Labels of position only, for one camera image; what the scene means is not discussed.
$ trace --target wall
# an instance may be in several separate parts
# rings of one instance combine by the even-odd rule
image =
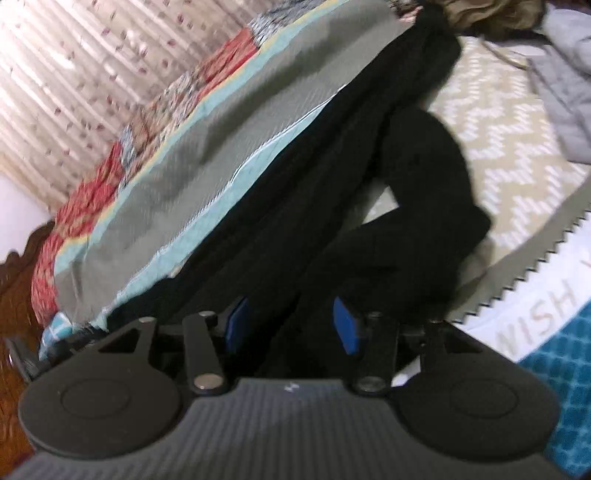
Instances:
[[[22,255],[31,232],[49,218],[46,210],[0,173],[0,263],[10,250]]]

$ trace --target blue tab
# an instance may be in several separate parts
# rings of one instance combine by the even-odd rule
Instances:
[[[226,350],[236,353],[250,334],[248,299],[244,297],[228,317],[226,326]]]
[[[359,352],[361,325],[338,297],[333,303],[333,322],[347,355]]]

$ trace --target wooden headboard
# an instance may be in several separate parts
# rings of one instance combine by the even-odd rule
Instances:
[[[17,418],[25,382],[10,366],[2,339],[20,335],[31,349],[39,346],[42,329],[31,307],[31,277],[39,250],[52,229],[53,222],[39,227],[29,237],[22,256],[10,252],[0,264],[0,476],[32,452]]]

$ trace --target black cloth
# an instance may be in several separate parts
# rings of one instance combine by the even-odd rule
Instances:
[[[261,375],[340,377],[350,362],[332,328],[335,295],[409,321],[425,315],[424,304],[448,301],[489,220],[474,205],[458,146],[411,105],[445,80],[459,53],[441,10],[425,8],[285,148],[177,277],[115,310],[109,329],[141,316],[178,323],[245,296],[257,334],[240,374],[262,361]],[[335,238],[375,173],[400,208]]]

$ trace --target curtain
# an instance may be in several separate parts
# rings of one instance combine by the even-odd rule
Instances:
[[[0,170],[55,211],[141,109],[273,0],[3,0]]]

